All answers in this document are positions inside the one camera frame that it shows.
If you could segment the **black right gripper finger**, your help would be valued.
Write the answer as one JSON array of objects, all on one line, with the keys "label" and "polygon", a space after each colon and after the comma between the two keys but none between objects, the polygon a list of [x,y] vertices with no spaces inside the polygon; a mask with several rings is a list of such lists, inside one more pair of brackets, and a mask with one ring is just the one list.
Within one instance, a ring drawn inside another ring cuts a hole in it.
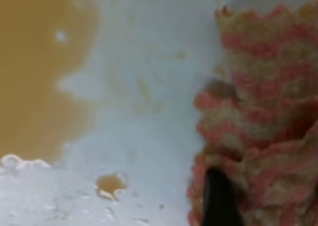
[{"label": "black right gripper finger", "polygon": [[234,185],[217,168],[205,174],[202,226],[243,226]]}]

